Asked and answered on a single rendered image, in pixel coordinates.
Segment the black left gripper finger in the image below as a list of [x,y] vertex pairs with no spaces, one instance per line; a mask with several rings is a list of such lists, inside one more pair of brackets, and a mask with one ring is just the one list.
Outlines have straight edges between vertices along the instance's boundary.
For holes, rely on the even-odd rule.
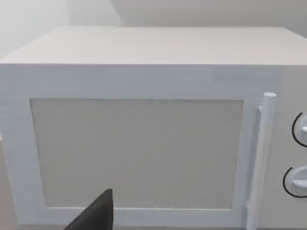
[[105,190],[66,230],[113,230],[113,190]]

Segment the pale microwave door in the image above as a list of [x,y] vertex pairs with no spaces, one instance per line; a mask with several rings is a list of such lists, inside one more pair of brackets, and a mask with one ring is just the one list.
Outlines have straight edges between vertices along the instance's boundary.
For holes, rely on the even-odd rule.
[[17,222],[66,225],[112,187],[124,227],[242,227],[273,65],[0,64]]

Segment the pale microwave oven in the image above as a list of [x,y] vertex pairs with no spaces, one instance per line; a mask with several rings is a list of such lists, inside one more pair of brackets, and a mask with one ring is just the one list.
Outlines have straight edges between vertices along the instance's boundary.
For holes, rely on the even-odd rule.
[[[0,60],[0,64],[276,65],[283,68],[277,92],[258,229],[306,229],[307,198],[283,189],[288,168],[307,165],[307,149],[291,126],[307,114],[307,39],[284,28],[64,27]],[[247,208],[257,147],[260,112],[254,122]]]

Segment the pale microwave knob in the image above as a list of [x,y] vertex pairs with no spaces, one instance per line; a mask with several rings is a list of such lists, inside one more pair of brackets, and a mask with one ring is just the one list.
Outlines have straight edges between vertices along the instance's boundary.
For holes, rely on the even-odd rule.
[[282,185],[289,196],[307,198],[307,165],[290,167],[283,176]]
[[291,126],[291,134],[298,145],[307,148],[307,115],[299,113],[296,116]]

